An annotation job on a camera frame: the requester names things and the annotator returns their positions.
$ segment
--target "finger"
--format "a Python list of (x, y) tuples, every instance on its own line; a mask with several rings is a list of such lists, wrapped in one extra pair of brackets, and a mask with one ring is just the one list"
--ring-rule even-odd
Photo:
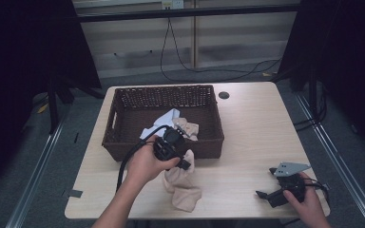
[(300, 202), (298, 202), (298, 199), (296, 199), (296, 197), (293, 196), (293, 194), (290, 191), (284, 190), (283, 196), (289, 201), (290, 205), (292, 205), (297, 211), (299, 210), (301, 204)]
[(180, 158), (173, 158), (168, 161), (161, 161), (161, 168), (164, 169), (171, 169), (176, 167), (176, 165), (180, 162)]
[(152, 135), (149, 137), (149, 139), (146, 140), (147, 143), (149, 142), (155, 142), (156, 141), (156, 138), (158, 138), (159, 136), (158, 135)]
[(306, 184), (313, 183), (310, 180), (310, 177), (307, 174), (305, 174), (304, 172), (299, 172), (299, 174), (300, 174), (300, 177), (304, 179), (304, 183), (306, 183)]

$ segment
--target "beige cloth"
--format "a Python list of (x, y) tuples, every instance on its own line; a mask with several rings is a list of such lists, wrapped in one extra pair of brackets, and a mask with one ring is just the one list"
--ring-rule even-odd
[(195, 209), (197, 201), (202, 197), (202, 190), (199, 187), (193, 186), (187, 178), (194, 172), (194, 153), (188, 150), (185, 153), (184, 159), (191, 163), (187, 170), (179, 167), (174, 167), (169, 171), (164, 172), (163, 184), (168, 193), (173, 194), (171, 203), (186, 212), (192, 212)]
[(198, 133), (200, 131), (200, 126), (196, 123), (189, 123), (186, 118), (174, 118), (173, 119), (174, 125), (178, 125), (180, 128), (182, 128), (183, 131), (188, 135), (183, 135), (185, 138), (197, 141), (198, 140)]

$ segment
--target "brown wicker basket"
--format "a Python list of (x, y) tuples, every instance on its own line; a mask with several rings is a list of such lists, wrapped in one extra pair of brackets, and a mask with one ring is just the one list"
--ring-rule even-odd
[(180, 147), (179, 151), (184, 153), (192, 149), (195, 159), (218, 159), (224, 136), (211, 85), (115, 89), (103, 147), (115, 161), (122, 161), (129, 149), (139, 141), (142, 130), (150, 128), (171, 108), (179, 109), (180, 117), (200, 126), (198, 140), (185, 140), (184, 147)]

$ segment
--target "white wall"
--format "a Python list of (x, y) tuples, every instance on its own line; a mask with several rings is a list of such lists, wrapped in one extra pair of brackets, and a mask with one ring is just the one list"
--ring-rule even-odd
[[(215, 8), (298, 3), (299, 0), (185, 0), (185, 8)], [(160, 10), (153, 0), (74, 0), (79, 14)], [(172, 18), (182, 61), (192, 67), (256, 63), (278, 59), (286, 47), (295, 12)], [(82, 24), (99, 77), (160, 71), (167, 19)], [(171, 31), (163, 54), (163, 69), (183, 68)]]

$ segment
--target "wooden table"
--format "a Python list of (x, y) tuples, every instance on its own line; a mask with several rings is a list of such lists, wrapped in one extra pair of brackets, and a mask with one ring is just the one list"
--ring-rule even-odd
[[(172, 195), (165, 192), (163, 173), (148, 183), (137, 197), (131, 219), (276, 219), (297, 216), (289, 204), (272, 208), (256, 190), (272, 193), (280, 189), (270, 167), (280, 162), (309, 163), (279, 92), (272, 83), (213, 84), (217, 96), (224, 143), (218, 160), (196, 160), (189, 177), (202, 189), (202, 198), (192, 213), (177, 210)], [(85, 157), (74, 184), (83, 191), (69, 198), (65, 214), (69, 219), (96, 219), (114, 196), (118, 170), (102, 147), (106, 121), (116, 87), (105, 97)], [(218, 94), (226, 91), (230, 98)], [(313, 169), (306, 173), (315, 178)], [(330, 208), (317, 191), (325, 215)]]

